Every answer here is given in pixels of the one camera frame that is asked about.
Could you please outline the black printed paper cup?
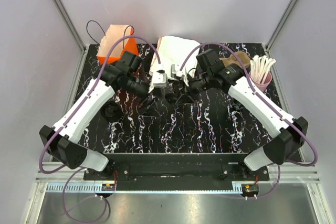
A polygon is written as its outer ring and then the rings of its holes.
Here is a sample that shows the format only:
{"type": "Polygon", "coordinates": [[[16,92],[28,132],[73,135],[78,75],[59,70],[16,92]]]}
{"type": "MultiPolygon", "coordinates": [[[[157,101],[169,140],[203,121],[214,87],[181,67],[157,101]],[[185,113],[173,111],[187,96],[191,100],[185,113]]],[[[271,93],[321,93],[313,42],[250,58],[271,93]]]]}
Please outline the black printed paper cup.
{"type": "Polygon", "coordinates": [[[170,104],[182,104],[183,103],[183,96],[184,92],[182,90],[173,90],[172,93],[167,93],[165,95],[165,99],[170,104]]]}

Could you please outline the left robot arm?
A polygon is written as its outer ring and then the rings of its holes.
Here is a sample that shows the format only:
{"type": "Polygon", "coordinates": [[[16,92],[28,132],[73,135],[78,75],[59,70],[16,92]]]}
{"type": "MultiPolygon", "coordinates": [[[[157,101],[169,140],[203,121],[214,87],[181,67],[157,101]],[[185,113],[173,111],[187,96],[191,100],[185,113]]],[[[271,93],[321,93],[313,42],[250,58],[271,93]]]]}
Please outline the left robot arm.
{"type": "Polygon", "coordinates": [[[113,64],[104,62],[98,75],[91,79],[84,93],[71,109],[52,127],[44,125],[39,135],[43,142],[43,153],[48,153],[70,169],[77,167],[95,170],[103,180],[113,175],[109,159],[102,153],[79,144],[82,133],[99,110],[123,89],[141,98],[146,98],[155,88],[167,85],[163,64],[158,62],[149,84],[140,82],[135,74],[142,62],[137,55],[125,51],[113,64]]]}

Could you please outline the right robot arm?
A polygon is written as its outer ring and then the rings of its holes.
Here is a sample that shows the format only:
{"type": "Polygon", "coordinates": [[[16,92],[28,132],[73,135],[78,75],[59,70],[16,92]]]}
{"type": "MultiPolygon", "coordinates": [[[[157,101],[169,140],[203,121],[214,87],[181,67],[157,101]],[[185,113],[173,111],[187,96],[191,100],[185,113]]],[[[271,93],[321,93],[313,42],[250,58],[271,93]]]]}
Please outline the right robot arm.
{"type": "Polygon", "coordinates": [[[238,167],[242,179],[252,179],[263,166],[283,164],[303,146],[308,128],[306,119],[296,119],[280,109],[253,85],[239,65],[224,66],[214,50],[209,49],[196,59],[202,70],[197,77],[190,77],[185,67],[171,67],[171,75],[181,80],[176,104],[192,103],[197,94],[211,88],[222,90],[251,112],[272,138],[244,158],[244,164],[238,167]]]}

